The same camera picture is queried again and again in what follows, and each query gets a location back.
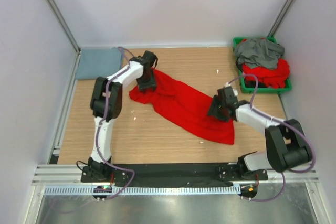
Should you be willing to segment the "red t shirt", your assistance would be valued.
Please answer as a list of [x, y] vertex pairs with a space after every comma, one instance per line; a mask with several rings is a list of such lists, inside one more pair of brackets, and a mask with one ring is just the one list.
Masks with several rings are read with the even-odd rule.
[[131, 100], [150, 104], [156, 113], [190, 132], [211, 142], [233, 145], [235, 143], [232, 120], [223, 122], [208, 116], [212, 98], [188, 84], [154, 70], [157, 87], [141, 92], [134, 87], [129, 92]]

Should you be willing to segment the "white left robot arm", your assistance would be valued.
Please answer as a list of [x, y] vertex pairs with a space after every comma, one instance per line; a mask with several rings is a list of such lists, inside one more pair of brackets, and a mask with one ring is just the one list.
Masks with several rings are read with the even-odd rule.
[[81, 169], [81, 181], [106, 182], [117, 168], [111, 164], [113, 126], [122, 110], [123, 89], [133, 81], [140, 91], [154, 91], [157, 87], [154, 69], [158, 57], [146, 50], [141, 56], [132, 56], [118, 72], [95, 81], [90, 108], [94, 116], [94, 144], [88, 162]]

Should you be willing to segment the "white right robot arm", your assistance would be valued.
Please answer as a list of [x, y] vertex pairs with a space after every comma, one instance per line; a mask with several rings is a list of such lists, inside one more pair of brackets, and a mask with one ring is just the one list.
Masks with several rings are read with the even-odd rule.
[[292, 171], [314, 160], [312, 148], [297, 120], [279, 119], [246, 100], [239, 101], [237, 91], [230, 85], [217, 90], [207, 115], [222, 122], [233, 120], [244, 123], [264, 135], [265, 152], [252, 152], [238, 158], [236, 172], [243, 180], [262, 170]]

